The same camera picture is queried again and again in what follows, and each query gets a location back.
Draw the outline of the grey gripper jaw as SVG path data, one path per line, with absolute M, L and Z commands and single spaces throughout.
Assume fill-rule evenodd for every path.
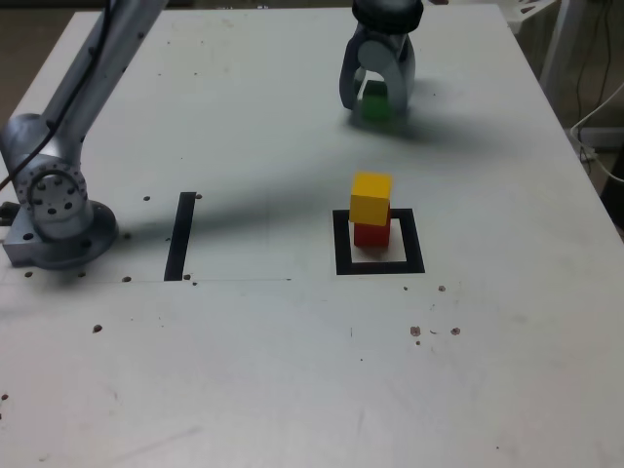
M 354 109 L 365 78 L 365 70 L 358 58 L 359 49 L 364 41 L 363 32 L 357 30 L 347 43 L 340 71 L 339 95 L 342 105 L 349 110 Z
M 415 57 L 411 41 L 408 47 L 408 54 L 404 58 L 397 58 L 383 44 L 365 40 L 358 53 L 362 68 L 383 79 L 389 104 L 394 113 L 400 116 L 408 112 L 414 85 Z

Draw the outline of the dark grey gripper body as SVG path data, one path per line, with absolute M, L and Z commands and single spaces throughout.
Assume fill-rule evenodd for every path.
M 407 34 L 388 34 L 372 30 L 365 26 L 358 26 L 357 33 L 366 40 L 379 42 L 389 48 L 397 58 L 404 58 L 408 54 L 410 37 Z

